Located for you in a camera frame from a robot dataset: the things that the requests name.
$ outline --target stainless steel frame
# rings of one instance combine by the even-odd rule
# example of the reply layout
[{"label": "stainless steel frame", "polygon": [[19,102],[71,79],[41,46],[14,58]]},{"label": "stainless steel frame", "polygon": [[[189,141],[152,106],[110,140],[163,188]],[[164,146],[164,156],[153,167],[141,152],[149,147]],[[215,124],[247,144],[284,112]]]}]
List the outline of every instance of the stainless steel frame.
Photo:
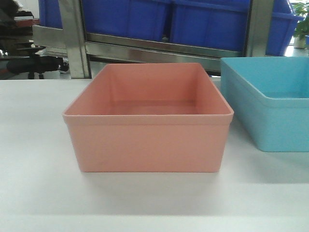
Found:
[{"label": "stainless steel frame", "polygon": [[251,0],[245,46],[246,57],[265,56],[273,5],[274,0]]},{"label": "stainless steel frame", "polygon": [[63,29],[33,26],[45,54],[68,57],[72,78],[91,78],[90,58],[125,62],[199,62],[220,72],[220,58],[264,56],[274,0],[251,0],[244,53],[86,33],[81,0],[59,0]]},{"label": "stainless steel frame", "polygon": [[80,0],[59,0],[64,41],[73,78],[91,78],[85,48],[85,29]]}]

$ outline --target light blue plastic bin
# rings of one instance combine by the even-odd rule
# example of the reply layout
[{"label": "light blue plastic bin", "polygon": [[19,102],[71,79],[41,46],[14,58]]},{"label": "light blue plastic bin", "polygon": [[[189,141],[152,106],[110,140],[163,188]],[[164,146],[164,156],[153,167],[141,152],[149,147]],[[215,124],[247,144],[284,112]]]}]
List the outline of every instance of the light blue plastic bin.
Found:
[{"label": "light blue plastic bin", "polygon": [[221,92],[257,147],[309,152],[309,57],[223,58]]}]

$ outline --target blue crate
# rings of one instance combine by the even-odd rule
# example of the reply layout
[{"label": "blue crate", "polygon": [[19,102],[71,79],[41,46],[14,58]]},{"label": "blue crate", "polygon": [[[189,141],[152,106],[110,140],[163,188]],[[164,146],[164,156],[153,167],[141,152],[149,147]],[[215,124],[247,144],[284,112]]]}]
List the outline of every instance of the blue crate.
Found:
[{"label": "blue crate", "polygon": [[242,50],[248,9],[238,5],[219,5],[175,0],[170,42]]},{"label": "blue crate", "polygon": [[84,0],[87,32],[161,41],[171,0]]},{"label": "blue crate", "polygon": [[[245,4],[247,7],[250,6],[250,0],[190,0],[190,1],[199,1],[199,2],[221,4],[221,5],[229,4],[229,3],[238,3],[238,4],[240,3],[240,4]],[[294,14],[294,9],[289,0],[275,0],[274,6],[273,6],[273,12]]]},{"label": "blue crate", "polygon": [[[246,36],[248,4],[220,0],[200,1],[202,0],[174,0],[170,41],[242,51]],[[267,55],[284,55],[297,22],[302,19],[293,14],[273,13]]]},{"label": "blue crate", "polygon": [[285,50],[294,34],[297,22],[303,19],[303,17],[293,14],[273,13],[266,54],[271,56],[284,56]]},{"label": "blue crate", "polygon": [[62,28],[58,0],[39,0],[40,25],[50,28]]},{"label": "blue crate", "polygon": [[223,58],[221,92],[257,147],[309,152],[309,58]]},{"label": "blue crate", "polygon": [[170,4],[168,7],[168,15],[166,17],[166,22],[165,22],[164,31],[163,31],[163,34],[165,34],[165,36],[168,38],[170,37],[170,30],[172,28],[172,20],[173,20],[173,4]]}]

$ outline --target black chair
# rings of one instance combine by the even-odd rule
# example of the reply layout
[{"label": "black chair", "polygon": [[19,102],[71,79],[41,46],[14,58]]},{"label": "black chair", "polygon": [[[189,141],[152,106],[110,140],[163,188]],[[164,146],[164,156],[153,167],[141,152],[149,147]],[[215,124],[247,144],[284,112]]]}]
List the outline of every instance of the black chair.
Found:
[{"label": "black chair", "polygon": [[44,49],[44,47],[29,47],[29,43],[17,43],[16,45],[23,45],[24,48],[19,48],[20,51],[28,52],[29,57],[18,58],[7,63],[6,68],[14,74],[29,73],[28,79],[34,79],[34,73],[39,74],[40,79],[44,79],[44,72],[56,71],[60,66],[63,66],[63,59],[56,57],[44,57],[35,54]]}]

